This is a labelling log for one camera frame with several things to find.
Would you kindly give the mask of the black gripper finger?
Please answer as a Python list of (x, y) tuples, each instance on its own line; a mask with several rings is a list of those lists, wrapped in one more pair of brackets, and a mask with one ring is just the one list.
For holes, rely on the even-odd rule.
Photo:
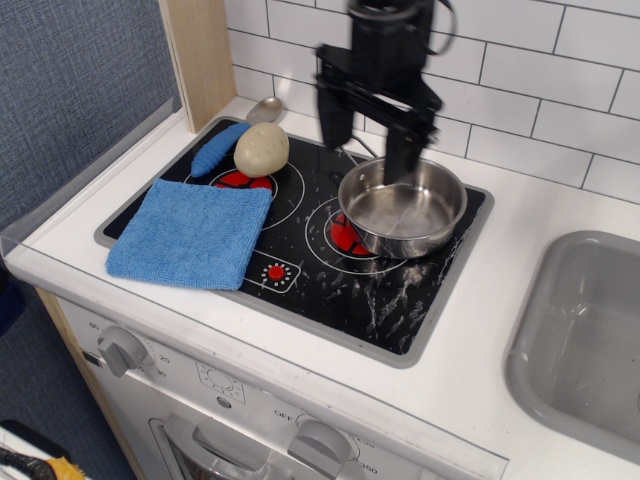
[(324, 145), (333, 150), (347, 143), (352, 136), (354, 120), (348, 96), (340, 90), (319, 85), (317, 104)]
[(416, 169), (423, 149), (431, 142), (433, 123), (408, 128), (398, 123), (388, 127), (383, 184), (398, 183)]

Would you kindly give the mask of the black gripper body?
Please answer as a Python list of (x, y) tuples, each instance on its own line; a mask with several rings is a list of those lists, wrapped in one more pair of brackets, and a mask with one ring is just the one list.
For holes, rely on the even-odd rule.
[(319, 85), (348, 96), (355, 113), (385, 126), (434, 124), (442, 107), (423, 81), (435, 3), (433, 1), (350, 1), (351, 44), (322, 44)]

